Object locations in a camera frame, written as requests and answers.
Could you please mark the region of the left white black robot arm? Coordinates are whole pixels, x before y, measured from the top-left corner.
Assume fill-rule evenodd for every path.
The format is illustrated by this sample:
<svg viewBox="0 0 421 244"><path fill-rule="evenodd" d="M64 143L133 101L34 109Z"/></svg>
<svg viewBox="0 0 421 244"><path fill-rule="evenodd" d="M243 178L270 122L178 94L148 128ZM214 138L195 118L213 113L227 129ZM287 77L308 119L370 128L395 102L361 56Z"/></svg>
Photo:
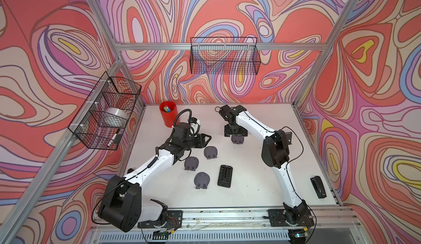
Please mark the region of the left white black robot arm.
<svg viewBox="0 0 421 244"><path fill-rule="evenodd" d="M182 110L184 113L188 114L187 121L181 122L176 116L170 136L155 148L152 158L125 176L113 176L108 181L103 198L95 206L105 223L125 233L142 222L167 226L168 206L148 198L148 185L177 162L185 161L192 149L205 148L212 138L200 133L200 121L193 117L191 109Z"/></svg>

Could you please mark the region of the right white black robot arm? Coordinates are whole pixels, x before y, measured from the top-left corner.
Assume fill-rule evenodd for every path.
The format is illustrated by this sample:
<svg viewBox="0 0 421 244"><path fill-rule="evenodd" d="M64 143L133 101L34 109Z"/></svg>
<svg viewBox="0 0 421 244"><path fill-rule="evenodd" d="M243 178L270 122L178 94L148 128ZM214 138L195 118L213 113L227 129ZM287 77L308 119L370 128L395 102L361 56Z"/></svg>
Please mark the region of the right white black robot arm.
<svg viewBox="0 0 421 244"><path fill-rule="evenodd" d="M314 216L306 201L296 189L291 169L289 166L289 142L286 133L268 127L254 116L245 107L238 105L231 107L223 105L216 108L216 112L227 124L224 127L225 136L254 135L262 142L261 157L263 162L270 167L282 192L284 217L291 226L303 225L311 228L315 225Z"/></svg>

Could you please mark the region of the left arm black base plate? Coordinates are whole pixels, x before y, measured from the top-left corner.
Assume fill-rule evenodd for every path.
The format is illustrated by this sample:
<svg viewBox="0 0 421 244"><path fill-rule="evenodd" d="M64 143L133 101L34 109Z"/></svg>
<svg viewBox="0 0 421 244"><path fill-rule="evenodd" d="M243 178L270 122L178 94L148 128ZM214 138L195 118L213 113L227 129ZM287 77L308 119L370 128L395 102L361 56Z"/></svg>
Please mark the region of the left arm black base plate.
<svg viewBox="0 0 421 244"><path fill-rule="evenodd" d="M156 221L139 222L138 229L176 230L182 227L183 211L169 210Z"/></svg>

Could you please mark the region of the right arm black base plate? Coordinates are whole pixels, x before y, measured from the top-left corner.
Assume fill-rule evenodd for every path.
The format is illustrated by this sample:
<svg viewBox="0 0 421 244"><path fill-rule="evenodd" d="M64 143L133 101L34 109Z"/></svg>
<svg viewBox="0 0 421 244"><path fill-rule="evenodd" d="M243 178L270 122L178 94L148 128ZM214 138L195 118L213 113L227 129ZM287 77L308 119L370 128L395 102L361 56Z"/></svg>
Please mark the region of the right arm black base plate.
<svg viewBox="0 0 421 244"><path fill-rule="evenodd" d="M272 227L302 227L311 228L315 225L314 218L308 208L295 214L291 210L269 209L268 215L264 216L268 219Z"/></svg>

